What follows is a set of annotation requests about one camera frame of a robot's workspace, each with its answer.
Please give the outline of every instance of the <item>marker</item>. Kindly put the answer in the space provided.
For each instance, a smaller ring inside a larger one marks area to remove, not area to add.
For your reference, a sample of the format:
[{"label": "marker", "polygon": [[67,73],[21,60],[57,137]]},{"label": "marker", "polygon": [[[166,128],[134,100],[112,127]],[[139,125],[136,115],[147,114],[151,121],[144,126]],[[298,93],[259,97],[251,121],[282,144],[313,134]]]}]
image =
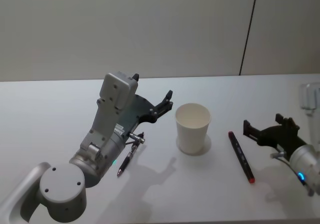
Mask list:
[{"label": "marker", "polygon": [[236,154],[236,157],[238,158],[238,160],[241,164],[241,167],[244,171],[244,174],[246,175],[246,178],[248,179],[250,184],[255,183],[256,179],[254,177],[254,174],[251,171],[249,163],[245,157],[244,152],[242,151],[242,149],[240,147],[240,144],[239,144],[235,134],[232,131],[229,131],[228,136],[231,141],[231,145],[234,149],[234,152]]}]

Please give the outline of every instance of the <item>led light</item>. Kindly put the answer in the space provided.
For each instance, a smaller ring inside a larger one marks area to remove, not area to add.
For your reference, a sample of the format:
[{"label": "led light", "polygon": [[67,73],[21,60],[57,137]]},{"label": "led light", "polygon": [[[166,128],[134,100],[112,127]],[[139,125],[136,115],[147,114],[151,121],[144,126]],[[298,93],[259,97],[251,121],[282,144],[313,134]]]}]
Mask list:
[{"label": "led light", "polygon": [[300,178],[301,181],[305,180],[305,175],[303,175],[301,172],[298,173],[298,177]]}]

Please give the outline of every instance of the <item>gray robot arm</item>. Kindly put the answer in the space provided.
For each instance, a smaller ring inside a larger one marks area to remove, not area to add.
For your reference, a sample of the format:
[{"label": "gray robot arm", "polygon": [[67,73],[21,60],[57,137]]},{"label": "gray robot arm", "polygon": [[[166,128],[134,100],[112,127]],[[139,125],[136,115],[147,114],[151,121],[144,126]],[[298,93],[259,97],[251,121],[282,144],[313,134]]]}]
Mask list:
[{"label": "gray robot arm", "polygon": [[316,192],[320,195],[320,83],[303,84],[299,88],[300,107],[309,120],[311,144],[298,137],[297,126],[292,118],[283,118],[280,114],[275,121],[280,124],[264,130],[258,130],[245,120],[243,134],[259,146],[269,146],[277,150],[271,158],[284,158],[308,195]]},{"label": "gray robot arm", "polygon": [[104,78],[93,125],[69,163],[35,167],[0,204],[0,224],[28,223],[39,204],[61,223],[79,218],[86,209],[86,188],[99,183],[140,123],[155,123],[172,109],[170,90],[154,106],[136,95],[139,75],[118,72]]}]

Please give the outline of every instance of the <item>white paper cup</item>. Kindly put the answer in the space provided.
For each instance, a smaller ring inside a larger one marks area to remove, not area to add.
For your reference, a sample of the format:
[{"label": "white paper cup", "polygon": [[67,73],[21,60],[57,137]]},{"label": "white paper cup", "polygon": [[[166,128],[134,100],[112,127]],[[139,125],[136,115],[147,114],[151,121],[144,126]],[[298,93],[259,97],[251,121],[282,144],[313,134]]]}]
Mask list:
[{"label": "white paper cup", "polygon": [[178,146],[186,154],[199,152],[205,143],[205,137],[211,121],[207,108],[197,103],[187,103],[175,112]]}]

